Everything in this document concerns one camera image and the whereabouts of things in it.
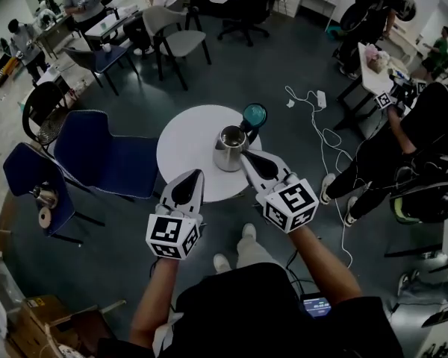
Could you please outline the small steel pot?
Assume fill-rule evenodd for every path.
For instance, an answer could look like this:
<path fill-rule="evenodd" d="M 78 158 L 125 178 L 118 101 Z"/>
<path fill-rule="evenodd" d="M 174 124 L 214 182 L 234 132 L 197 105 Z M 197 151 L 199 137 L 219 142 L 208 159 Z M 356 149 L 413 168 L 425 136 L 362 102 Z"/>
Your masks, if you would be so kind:
<path fill-rule="evenodd" d="M 58 193 L 55 189 L 52 189 L 48 184 L 36 185 L 30 193 L 35 198 L 36 202 L 42 207 L 49 208 L 50 210 L 56 208 L 58 204 Z"/>

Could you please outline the brown wooden chair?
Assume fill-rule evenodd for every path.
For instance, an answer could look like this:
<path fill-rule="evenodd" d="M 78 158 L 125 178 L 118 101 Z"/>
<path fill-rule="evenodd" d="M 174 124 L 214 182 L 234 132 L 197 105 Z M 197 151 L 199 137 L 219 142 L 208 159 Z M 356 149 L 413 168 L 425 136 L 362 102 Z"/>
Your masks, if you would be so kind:
<path fill-rule="evenodd" d="M 101 339 L 116 338 L 105 319 L 105 314 L 125 304 L 127 304 L 127 301 L 122 299 L 105 308 L 98 308 L 95 305 L 70 316 L 70 321 L 79 340 L 93 356 L 98 353 L 99 341 Z"/>

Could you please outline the person's black shirt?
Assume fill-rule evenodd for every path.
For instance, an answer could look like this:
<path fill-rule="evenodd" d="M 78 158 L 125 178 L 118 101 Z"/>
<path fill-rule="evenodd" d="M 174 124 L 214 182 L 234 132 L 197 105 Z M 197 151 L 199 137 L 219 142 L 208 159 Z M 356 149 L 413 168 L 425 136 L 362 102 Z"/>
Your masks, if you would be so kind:
<path fill-rule="evenodd" d="M 182 317 L 159 354 L 101 339 L 97 358 L 404 358 L 380 298 L 342 301 L 313 318 L 273 263 L 206 277 L 176 309 Z"/>

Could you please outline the black office chair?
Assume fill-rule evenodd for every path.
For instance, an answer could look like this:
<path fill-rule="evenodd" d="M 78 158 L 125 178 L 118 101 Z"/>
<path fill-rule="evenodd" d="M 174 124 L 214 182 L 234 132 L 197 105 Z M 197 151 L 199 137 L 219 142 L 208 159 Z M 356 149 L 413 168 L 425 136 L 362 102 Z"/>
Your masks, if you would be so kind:
<path fill-rule="evenodd" d="M 270 33 L 263 28 L 258 27 L 270 16 L 270 6 L 272 0 L 225 0 L 230 1 L 232 6 L 233 19 L 224 19 L 223 26 L 225 30 L 217 35 L 221 41 L 225 34 L 236 31 L 241 32 L 248 47 L 253 47 L 253 41 L 249 35 L 250 31 L 262 33 L 266 38 Z"/>

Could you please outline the grey chair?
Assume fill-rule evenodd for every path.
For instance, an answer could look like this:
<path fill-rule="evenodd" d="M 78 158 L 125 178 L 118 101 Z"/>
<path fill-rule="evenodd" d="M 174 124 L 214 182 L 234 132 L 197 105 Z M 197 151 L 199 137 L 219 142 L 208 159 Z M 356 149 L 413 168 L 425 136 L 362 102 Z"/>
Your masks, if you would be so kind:
<path fill-rule="evenodd" d="M 155 50 L 159 80 L 164 80 L 162 58 L 167 57 L 182 88 L 188 91 L 177 59 L 184 59 L 201 46 L 208 65 L 212 64 L 197 8 L 178 12 L 164 6 L 151 6 L 143 11 L 142 17 Z"/>

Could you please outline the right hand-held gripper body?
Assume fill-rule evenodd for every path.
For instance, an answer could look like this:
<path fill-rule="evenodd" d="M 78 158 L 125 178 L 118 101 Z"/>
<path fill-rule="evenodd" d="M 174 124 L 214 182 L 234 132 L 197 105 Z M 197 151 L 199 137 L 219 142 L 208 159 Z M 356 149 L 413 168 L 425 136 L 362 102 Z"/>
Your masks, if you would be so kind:
<path fill-rule="evenodd" d="M 263 217 L 285 233 L 310 222 L 319 205 L 308 181 L 294 173 L 272 189 L 258 191 L 256 200 L 263 208 Z"/>

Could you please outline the person's left white shoe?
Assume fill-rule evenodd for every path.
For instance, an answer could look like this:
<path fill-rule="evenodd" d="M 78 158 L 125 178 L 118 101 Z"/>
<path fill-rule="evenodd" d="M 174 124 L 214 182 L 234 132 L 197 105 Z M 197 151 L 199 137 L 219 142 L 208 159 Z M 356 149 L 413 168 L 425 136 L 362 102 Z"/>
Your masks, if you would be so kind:
<path fill-rule="evenodd" d="M 214 268 L 217 274 L 231 271 L 228 259 L 223 254 L 215 254 L 213 258 Z"/>

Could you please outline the person's left forearm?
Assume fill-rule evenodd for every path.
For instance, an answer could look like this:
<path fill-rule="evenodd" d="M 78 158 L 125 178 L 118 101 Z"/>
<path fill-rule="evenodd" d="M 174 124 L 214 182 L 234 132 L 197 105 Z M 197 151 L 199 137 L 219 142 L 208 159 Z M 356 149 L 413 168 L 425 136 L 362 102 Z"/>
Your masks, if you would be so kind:
<path fill-rule="evenodd" d="M 156 330 L 167 323 L 180 261 L 159 259 L 134 314 L 129 342 L 151 349 Z"/>

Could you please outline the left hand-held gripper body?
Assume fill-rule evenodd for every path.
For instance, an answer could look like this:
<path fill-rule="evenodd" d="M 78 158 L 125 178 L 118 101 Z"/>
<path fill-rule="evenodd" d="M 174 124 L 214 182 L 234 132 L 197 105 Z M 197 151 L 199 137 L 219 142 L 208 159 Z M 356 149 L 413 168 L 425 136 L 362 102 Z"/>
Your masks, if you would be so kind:
<path fill-rule="evenodd" d="M 185 260 L 201 237 L 200 205 L 171 208 L 157 204 L 149 216 L 146 243 L 156 257 Z"/>

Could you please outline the stainless steel electric kettle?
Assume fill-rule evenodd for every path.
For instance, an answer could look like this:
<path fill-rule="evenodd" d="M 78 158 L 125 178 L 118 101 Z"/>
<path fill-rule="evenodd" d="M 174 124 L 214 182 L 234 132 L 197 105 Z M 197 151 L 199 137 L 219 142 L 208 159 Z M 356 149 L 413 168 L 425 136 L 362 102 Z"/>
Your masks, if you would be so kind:
<path fill-rule="evenodd" d="M 246 106 L 239 125 L 224 127 L 217 135 L 213 162 L 224 172 L 240 169 L 240 155 L 257 139 L 260 128 L 267 121 L 267 109 L 259 103 Z"/>

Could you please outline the black round-back chair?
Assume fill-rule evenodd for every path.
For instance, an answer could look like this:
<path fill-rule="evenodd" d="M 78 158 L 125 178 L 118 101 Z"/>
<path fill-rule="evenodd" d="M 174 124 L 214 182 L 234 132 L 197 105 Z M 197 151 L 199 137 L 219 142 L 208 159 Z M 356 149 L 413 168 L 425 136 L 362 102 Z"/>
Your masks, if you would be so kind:
<path fill-rule="evenodd" d="M 48 148 L 58 137 L 69 112 L 60 87 L 51 81 L 33 89 L 22 111 L 25 134 L 43 148 Z"/>

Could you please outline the pink flower bouquet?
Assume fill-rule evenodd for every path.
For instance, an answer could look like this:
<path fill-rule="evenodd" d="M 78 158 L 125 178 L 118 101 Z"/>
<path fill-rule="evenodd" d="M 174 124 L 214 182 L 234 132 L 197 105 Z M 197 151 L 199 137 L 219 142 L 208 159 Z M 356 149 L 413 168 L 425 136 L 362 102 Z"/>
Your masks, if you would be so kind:
<path fill-rule="evenodd" d="M 386 51 L 379 50 L 374 44 L 365 46 L 364 55 L 367 67 L 377 74 L 387 68 L 391 60 L 391 56 Z"/>

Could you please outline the black handheld screen device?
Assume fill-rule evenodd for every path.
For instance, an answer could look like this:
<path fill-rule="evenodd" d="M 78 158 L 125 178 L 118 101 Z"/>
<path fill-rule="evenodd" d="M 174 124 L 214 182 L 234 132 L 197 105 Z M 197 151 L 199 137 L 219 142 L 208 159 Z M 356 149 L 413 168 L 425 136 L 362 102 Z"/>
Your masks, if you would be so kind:
<path fill-rule="evenodd" d="M 301 302 L 306 312 L 313 318 L 326 316 L 332 308 L 320 292 L 302 295 Z"/>

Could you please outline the cardboard box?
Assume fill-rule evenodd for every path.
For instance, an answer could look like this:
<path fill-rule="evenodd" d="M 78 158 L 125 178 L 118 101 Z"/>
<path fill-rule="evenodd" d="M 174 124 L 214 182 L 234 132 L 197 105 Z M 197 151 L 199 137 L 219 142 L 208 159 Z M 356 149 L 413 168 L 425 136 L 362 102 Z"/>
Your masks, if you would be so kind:
<path fill-rule="evenodd" d="M 45 324 L 68 315 L 70 311 L 55 295 L 26 298 L 10 323 L 9 337 L 27 358 L 57 358 L 48 345 Z"/>

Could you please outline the person's right forearm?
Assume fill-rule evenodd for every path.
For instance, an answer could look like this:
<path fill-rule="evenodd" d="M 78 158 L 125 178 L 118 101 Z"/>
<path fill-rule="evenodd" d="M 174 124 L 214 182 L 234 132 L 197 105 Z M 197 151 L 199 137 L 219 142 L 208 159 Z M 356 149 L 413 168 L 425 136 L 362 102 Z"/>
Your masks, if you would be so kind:
<path fill-rule="evenodd" d="M 301 226 L 291 231 L 288 236 L 306 264 L 316 286 L 332 307 L 362 296 L 361 288 L 352 272 L 309 227 Z"/>

